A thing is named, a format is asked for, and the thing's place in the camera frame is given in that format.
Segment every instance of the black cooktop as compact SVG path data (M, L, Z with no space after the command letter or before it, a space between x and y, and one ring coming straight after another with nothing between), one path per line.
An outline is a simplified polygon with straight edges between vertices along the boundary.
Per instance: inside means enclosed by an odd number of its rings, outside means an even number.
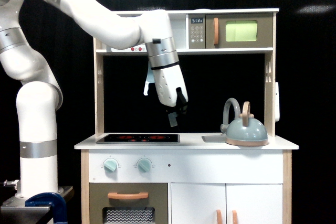
M98 140L97 144L110 143L179 143L178 134L109 134Z

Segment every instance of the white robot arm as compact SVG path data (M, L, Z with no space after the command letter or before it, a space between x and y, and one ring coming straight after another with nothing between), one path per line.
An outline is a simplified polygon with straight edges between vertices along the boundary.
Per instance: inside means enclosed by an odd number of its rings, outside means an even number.
M33 50L18 23L24 0L0 0L0 62L24 85L17 96L21 197L57 191L55 111L62 92L44 57ZM169 17L155 10L122 18L95 0L44 0L72 17L87 33L115 48L145 43L159 100L174 107L188 101Z

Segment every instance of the play kitchen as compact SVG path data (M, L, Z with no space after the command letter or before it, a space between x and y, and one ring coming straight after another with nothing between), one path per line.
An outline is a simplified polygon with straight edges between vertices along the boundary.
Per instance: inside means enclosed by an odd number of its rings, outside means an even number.
M275 135L278 11L168 12L179 55L265 55L263 123L251 114L253 103L240 107L228 97L213 133L105 132L103 58L143 52L94 39L96 134L75 146L83 224L291 223L291 150L298 146Z

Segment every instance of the stove knob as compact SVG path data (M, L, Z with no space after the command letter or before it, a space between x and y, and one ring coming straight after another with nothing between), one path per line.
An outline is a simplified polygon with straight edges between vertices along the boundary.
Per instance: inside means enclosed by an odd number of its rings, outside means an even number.
M117 167L118 163L114 158L108 158L107 160L104 161L104 169L108 173L113 173Z
M137 167L139 171L146 173L150 171L152 167L152 162L148 158L142 158L138 161Z

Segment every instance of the microwave window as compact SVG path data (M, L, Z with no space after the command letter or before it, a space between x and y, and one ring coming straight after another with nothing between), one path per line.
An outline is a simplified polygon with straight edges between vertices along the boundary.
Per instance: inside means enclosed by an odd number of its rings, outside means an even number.
M203 23L203 18L192 18L191 24L201 24Z
M226 22L225 38L230 41L257 41L256 20L230 20Z

